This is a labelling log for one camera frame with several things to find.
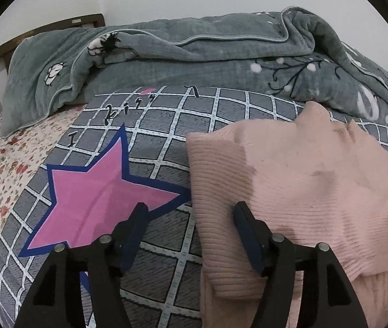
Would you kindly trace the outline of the pink knitted sweater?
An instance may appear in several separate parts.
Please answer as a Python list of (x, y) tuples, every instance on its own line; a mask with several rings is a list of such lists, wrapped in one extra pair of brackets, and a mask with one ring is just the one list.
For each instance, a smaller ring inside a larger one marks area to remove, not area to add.
[(205, 327), (249, 327), (266, 283), (232, 220), (240, 201), (296, 244), (327, 243), (370, 327), (388, 324), (388, 152), (373, 136), (310, 101), (295, 121), (238, 121), (186, 146)]

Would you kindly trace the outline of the grey checked star bedsheet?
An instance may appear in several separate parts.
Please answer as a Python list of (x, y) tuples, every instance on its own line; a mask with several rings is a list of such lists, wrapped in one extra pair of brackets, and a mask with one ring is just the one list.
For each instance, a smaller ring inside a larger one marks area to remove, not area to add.
[[(243, 120), (292, 122), (306, 104), (239, 90), (103, 92), (90, 101), (24, 187), (0, 234), (0, 322), (13, 327), (48, 254), (91, 244), (139, 202), (149, 223), (120, 294), (134, 327), (205, 327), (202, 248), (186, 138)], [(388, 126), (354, 121), (388, 152)]]

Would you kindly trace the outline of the grey-green floral blanket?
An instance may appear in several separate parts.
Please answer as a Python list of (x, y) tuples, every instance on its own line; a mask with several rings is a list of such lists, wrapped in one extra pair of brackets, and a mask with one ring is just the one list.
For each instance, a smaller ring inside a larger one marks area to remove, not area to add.
[(158, 85), (316, 101), (388, 125), (388, 72), (343, 43), (321, 17), (288, 7), (26, 38), (11, 60), (0, 134), (8, 137), (98, 93)]

